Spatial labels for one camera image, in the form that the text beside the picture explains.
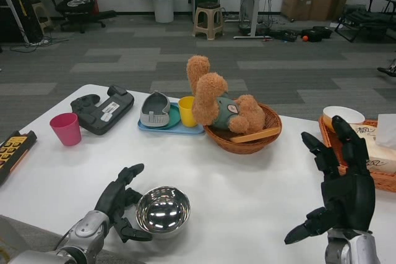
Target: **metal table leg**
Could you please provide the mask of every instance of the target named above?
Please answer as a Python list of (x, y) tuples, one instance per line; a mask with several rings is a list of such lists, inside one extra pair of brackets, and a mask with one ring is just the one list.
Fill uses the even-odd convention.
[(254, 0), (250, 35), (249, 36), (234, 36), (234, 39), (242, 40), (242, 39), (251, 39), (251, 38), (264, 38), (264, 36), (262, 36), (262, 35), (256, 36), (256, 27), (257, 27), (257, 21), (258, 21), (258, 17), (259, 17), (259, 6), (260, 6), (260, 0)]
[(241, 19), (242, 19), (242, 14), (241, 14), (242, 3), (243, 3), (243, 0), (240, 0), (240, 2), (239, 2), (239, 16), (238, 16), (238, 19), (237, 20), (225, 20), (226, 23), (240, 22), (241, 21)]
[(9, 8), (11, 9), (12, 14), (14, 15), (15, 21), (17, 21), (20, 33), (22, 34), (22, 36), (24, 37), (24, 41), (28, 44), (30, 44), (29, 39), (27, 38), (26, 34), (24, 33), (24, 26), (22, 26), (22, 23), (20, 22), (19, 16), (17, 11), (15, 10), (14, 4), (12, 3), (11, 0), (6, 0), (7, 1), (7, 5), (9, 6)]

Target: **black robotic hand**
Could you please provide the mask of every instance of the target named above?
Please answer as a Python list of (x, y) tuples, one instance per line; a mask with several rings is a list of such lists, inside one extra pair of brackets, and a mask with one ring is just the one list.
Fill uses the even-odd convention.
[(137, 164), (130, 168), (125, 167), (119, 174), (118, 178), (111, 182), (102, 195), (95, 207), (95, 210), (105, 213), (110, 224), (117, 230), (121, 240), (125, 243), (128, 239), (133, 241), (150, 241), (152, 235), (145, 231), (134, 229), (127, 218), (123, 218), (125, 207), (136, 204), (142, 195), (131, 188), (125, 189), (133, 178), (135, 178), (144, 169), (144, 164)]
[(343, 159), (348, 163), (344, 176), (338, 173), (338, 161), (332, 148), (307, 132), (304, 144), (315, 157), (317, 168), (324, 173), (321, 185), (324, 207), (307, 215), (304, 224), (287, 234), (285, 244), (325, 233), (331, 228), (367, 232), (376, 204), (374, 180), (366, 167), (369, 159), (366, 141), (359, 138), (340, 116), (332, 119), (338, 139), (343, 143)]

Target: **orange wicker basket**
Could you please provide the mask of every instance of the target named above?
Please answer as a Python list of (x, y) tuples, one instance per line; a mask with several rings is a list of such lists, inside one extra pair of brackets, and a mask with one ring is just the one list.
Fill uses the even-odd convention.
[(263, 127), (263, 129), (280, 127), (279, 134), (252, 142), (234, 143), (229, 141), (229, 139), (237, 136), (238, 134), (231, 131), (219, 130), (211, 126), (204, 126), (207, 135), (212, 137), (221, 148), (234, 154), (247, 155), (261, 150), (278, 138), (282, 132), (282, 122), (279, 115), (274, 110), (261, 103), (258, 103), (258, 105), (265, 112), (265, 127)]
[[(367, 120), (363, 124), (377, 127), (377, 121)], [(319, 127), (321, 128), (324, 144), (327, 147), (332, 147), (335, 155), (337, 156), (338, 162), (340, 163), (338, 171), (341, 175), (344, 175), (347, 171), (348, 164), (342, 158), (341, 141), (338, 140), (337, 135), (334, 132), (330, 131), (330, 129), (326, 127), (323, 121), (323, 117), (319, 118)], [(370, 173), (372, 178), (374, 179), (376, 188), (385, 191), (396, 192), (396, 174), (373, 170), (370, 170)]]

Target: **black game controller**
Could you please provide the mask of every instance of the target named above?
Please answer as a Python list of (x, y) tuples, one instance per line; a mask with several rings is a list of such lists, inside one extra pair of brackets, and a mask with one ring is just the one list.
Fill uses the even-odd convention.
[(96, 94), (85, 95), (70, 104), (80, 126), (96, 135), (109, 131), (134, 105), (135, 98), (118, 86), (110, 86), (107, 95), (109, 98), (99, 107), (95, 106), (100, 101)]

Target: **stainless steel bowl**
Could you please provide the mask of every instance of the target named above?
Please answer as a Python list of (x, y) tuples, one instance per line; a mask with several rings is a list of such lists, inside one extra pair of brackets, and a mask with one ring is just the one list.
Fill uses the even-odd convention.
[(190, 215), (186, 194), (174, 187), (158, 187), (148, 191), (136, 207), (140, 228), (154, 237), (169, 238), (180, 232)]

